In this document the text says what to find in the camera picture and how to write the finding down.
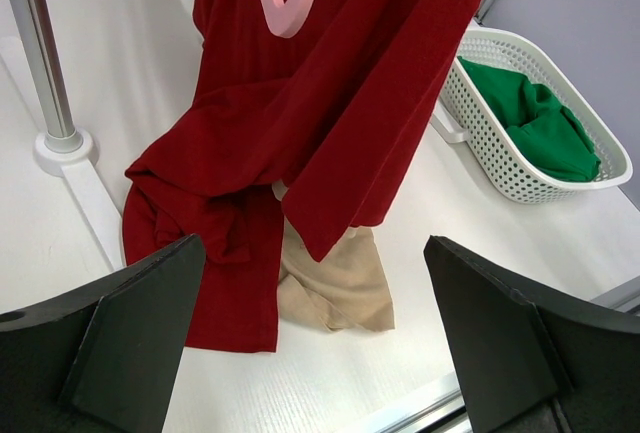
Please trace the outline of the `red t shirt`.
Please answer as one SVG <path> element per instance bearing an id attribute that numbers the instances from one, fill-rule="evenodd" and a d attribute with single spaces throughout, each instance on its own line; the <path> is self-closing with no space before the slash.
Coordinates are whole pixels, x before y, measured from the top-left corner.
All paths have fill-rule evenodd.
<path id="1" fill-rule="evenodd" d="M 194 0 L 191 107 L 126 170 L 135 263 L 196 234 L 206 263 L 186 343 L 275 350 L 283 229 L 312 258 L 381 224 L 481 0 L 314 0 L 273 35 L 260 0 Z"/>

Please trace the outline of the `beige t shirt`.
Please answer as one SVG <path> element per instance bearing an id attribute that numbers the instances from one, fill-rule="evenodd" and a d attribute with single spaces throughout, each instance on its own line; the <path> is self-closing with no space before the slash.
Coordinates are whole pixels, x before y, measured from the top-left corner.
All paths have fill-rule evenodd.
<path id="1" fill-rule="evenodd" d="M 323 332 L 395 328 L 393 300 L 370 228 L 350 228 L 320 262 L 284 222 L 279 284 L 279 316 Z"/>

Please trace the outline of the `metal clothes rack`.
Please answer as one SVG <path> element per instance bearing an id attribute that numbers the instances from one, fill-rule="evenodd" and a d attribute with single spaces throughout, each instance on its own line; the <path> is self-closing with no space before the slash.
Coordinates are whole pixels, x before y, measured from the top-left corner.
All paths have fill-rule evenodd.
<path id="1" fill-rule="evenodd" d="M 74 124 L 47 2 L 9 2 L 22 44 L 18 50 L 25 60 L 10 57 L 5 40 L 1 42 L 1 58 L 18 85 L 24 84 L 26 75 L 33 80 L 34 90 L 25 98 L 38 101 L 45 124 L 45 131 L 34 143 L 34 159 L 44 172 L 65 181 L 106 265 L 118 270 L 124 266 L 121 215 L 96 171 L 99 152 L 93 137 Z"/>

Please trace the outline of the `green t shirt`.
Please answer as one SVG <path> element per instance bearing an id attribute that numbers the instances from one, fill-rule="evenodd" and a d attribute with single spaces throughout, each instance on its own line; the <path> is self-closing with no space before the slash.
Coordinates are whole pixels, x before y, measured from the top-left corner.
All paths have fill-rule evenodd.
<path id="1" fill-rule="evenodd" d="M 591 182 L 601 160 L 582 123 L 541 83 L 519 72 L 458 59 L 520 153 L 557 180 Z"/>

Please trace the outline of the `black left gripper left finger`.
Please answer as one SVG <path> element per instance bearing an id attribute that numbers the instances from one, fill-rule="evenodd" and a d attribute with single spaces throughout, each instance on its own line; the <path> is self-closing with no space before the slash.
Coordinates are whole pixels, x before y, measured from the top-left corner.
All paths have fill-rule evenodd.
<path id="1" fill-rule="evenodd" d="M 2 314 L 2 431 L 161 431 L 204 263 L 190 235 Z"/>

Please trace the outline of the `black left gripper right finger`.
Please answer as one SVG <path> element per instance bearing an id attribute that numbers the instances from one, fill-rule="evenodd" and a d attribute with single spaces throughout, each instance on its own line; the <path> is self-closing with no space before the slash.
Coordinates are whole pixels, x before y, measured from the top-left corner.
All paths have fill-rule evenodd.
<path id="1" fill-rule="evenodd" d="M 424 258 L 476 432 L 636 432 L 639 318 L 432 236 Z"/>

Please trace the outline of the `white perforated plastic basket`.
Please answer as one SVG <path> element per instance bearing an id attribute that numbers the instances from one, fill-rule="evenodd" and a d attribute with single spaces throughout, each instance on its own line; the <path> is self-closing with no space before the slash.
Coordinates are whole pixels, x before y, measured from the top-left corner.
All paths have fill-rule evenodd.
<path id="1" fill-rule="evenodd" d="M 633 175 L 625 148 L 551 58 L 507 31 L 465 33 L 431 123 L 446 142 L 467 144 L 514 202 L 558 201 Z"/>

